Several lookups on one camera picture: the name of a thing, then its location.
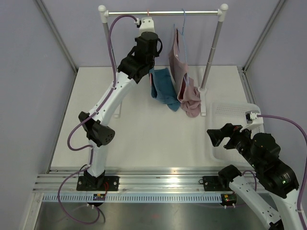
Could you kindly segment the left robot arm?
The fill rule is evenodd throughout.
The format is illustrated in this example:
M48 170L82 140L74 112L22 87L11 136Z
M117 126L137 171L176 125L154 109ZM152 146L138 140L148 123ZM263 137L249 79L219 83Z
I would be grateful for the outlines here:
M154 59L163 48L161 39L154 32L143 32L135 42L136 45L121 60L109 91L88 113L80 112L78 116L91 146L89 168L81 176L77 186L79 191L106 188L107 146L115 137L115 131L108 124L124 97L154 67Z

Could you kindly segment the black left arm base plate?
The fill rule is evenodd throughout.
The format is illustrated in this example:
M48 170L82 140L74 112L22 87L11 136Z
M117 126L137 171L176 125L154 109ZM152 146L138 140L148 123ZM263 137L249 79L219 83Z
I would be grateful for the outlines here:
M85 176L78 178L77 191L118 191L119 177L104 176L104 178L89 179Z

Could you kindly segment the teal tank top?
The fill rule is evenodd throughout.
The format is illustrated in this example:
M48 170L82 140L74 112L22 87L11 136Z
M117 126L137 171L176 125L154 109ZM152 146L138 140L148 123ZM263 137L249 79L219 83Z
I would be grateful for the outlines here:
M176 112L180 107L168 68L151 69L149 72L151 97Z

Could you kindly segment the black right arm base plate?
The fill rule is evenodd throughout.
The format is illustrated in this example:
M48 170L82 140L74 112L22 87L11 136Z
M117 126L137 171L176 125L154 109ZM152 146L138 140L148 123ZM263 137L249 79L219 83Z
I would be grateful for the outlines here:
M204 191L206 192L230 192L230 188L223 187L218 176L203 176L202 183Z

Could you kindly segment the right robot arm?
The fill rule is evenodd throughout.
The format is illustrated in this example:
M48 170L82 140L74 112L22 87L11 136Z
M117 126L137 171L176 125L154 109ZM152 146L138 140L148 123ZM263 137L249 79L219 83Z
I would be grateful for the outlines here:
M301 209L299 185L295 172L279 158L280 146L267 133L255 135L242 126L231 123L221 129L208 129L213 146L218 147L224 138L229 141L226 150L236 149L255 171L258 182L269 192L277 209L268 205L245 181L236 166L229 165L218 172L218 185L231 189L253 210L268 230L305 230L307 218Z

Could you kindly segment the pink wire hanger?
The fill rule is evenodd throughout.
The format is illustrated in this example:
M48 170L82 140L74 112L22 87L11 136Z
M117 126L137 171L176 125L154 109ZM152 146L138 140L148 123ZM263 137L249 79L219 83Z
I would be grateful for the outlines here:
M146 38L148 38L148 59L150 62L150 69L149 69L149 80L150 84L152 85L152 68L154 66L154 58L153 58L153 32L154 32L154 23L152 18L149 15L149 10L147 10L147 18L146 18L146 25L148 26Z

